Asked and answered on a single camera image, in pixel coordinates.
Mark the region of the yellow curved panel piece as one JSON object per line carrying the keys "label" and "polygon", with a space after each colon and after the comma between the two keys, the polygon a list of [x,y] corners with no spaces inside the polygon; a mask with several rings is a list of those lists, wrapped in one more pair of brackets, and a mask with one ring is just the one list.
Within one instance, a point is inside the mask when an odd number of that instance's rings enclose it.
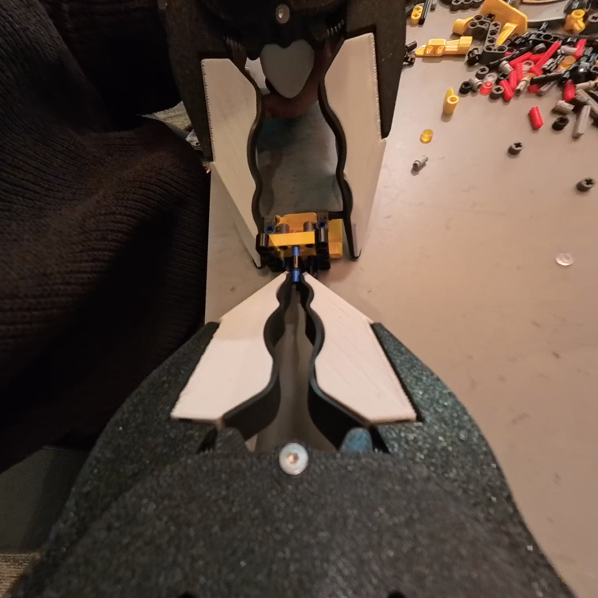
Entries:
{"label": "yellow curved panel piece", "polygon": [[471,36],[461,36],[453,40],[432,38],[425,45],[415,50],[416,57],[442,57],[466,55],[473,42]]}

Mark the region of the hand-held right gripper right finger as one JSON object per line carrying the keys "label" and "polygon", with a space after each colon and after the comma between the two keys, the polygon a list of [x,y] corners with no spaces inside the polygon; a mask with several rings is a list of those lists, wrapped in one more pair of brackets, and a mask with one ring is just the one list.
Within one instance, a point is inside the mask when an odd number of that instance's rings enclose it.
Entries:
{"label": "hand-held right gripper right finger", "polygon": [[415,422],[417,413],[374,322],[310,274],[301,279],[310,382],[318,398],[361,425]]}

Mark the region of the small yellow toy brick assembly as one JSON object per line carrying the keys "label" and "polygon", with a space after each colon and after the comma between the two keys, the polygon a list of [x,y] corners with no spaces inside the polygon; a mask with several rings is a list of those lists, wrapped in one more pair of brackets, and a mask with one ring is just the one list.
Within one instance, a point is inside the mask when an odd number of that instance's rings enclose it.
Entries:
{"label": "small yellow toy brick assembly", "polygon": [[343,256],[343,222],[335,212],[302,212],[265,219],[256,238],[259,265],[273,273],[317,276]]}

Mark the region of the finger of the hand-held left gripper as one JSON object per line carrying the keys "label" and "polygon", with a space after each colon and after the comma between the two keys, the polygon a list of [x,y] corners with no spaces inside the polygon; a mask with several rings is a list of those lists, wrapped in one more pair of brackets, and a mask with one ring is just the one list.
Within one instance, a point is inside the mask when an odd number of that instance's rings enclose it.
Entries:
{"label": "finger of the hand-held left gripper", "polygon": [[254,198],[258,182],[252,143],[260,117],[260,93],[246,70],[228,58],[203,59],[201,68],[215,176],[211,190],[224,201],[254,265],[261,268],[256,250]]}
{"label": "finger of the hand-held left gripper", "polygon": [[348,251],[352,259],[358,259],[386,148],[374,33],[342,41],[320,86],[320,107],[336,142],[335,175]]}

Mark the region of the pile of toy building pieces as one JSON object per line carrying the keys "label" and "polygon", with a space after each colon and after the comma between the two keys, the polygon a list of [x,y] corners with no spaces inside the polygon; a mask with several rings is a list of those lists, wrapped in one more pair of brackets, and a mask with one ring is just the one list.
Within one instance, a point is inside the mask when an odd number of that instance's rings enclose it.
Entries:
{"label": "pile of toy building pieces", "polygon": [[573,122],[574,139],[597,127],[597,1],[442,1],[453,13],[450,36],[473,37],[463,56],[416,57],[406,45],[404,66],[416,59],[463,59],[467,79],[456,92],[509,103],[531,94],[558,92],[551,125],[562,131]]}

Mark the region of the person's left hand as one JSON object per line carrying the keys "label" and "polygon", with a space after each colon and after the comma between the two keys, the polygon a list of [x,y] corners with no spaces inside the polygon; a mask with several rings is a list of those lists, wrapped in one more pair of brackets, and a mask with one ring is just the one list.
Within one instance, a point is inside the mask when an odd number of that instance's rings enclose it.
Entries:
{"label": "person's left hand", "polygon": [[318,102],[318,81],[307,80],[300,93],[292,98],[281,95],[266,79],[268,93],[263,95],[265,112],[278,119],[296,119],[303,116]]}

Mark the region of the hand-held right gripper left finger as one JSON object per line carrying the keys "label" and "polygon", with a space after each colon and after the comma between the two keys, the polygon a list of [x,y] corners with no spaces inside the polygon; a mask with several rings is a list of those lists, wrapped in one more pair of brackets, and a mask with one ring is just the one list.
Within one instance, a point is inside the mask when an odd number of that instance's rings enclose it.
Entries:
{"label": "hand-held right gripper left finger", "polygon": [[274,358],[265,327],[280,307],[278,292],[288,274],[280,274],[228,311],[179,394],[171,418],[222,425],[225,416],[264,391]]}

